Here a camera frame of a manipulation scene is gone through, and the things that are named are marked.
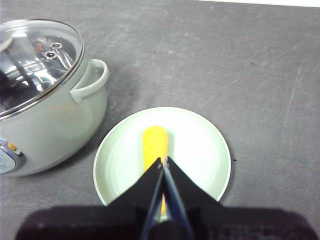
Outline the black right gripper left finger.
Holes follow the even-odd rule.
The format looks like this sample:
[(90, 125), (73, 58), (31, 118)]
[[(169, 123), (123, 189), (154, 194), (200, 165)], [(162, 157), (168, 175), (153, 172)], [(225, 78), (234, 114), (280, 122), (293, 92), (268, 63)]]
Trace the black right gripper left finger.
[(128, 190), (106, 206), (104, 240), (147, 240), (162, 197), (163, 164), (158, 158)]

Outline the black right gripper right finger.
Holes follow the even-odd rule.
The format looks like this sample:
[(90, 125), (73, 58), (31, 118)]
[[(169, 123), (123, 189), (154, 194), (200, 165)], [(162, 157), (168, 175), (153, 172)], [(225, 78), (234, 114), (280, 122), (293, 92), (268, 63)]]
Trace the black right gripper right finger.
[(170, 219), (177, 223), (188, 240), (207, 240), (209, 227), (205, 214), (223, 206), (195, 184), (167, 157), (164, 166), (164, 195)]

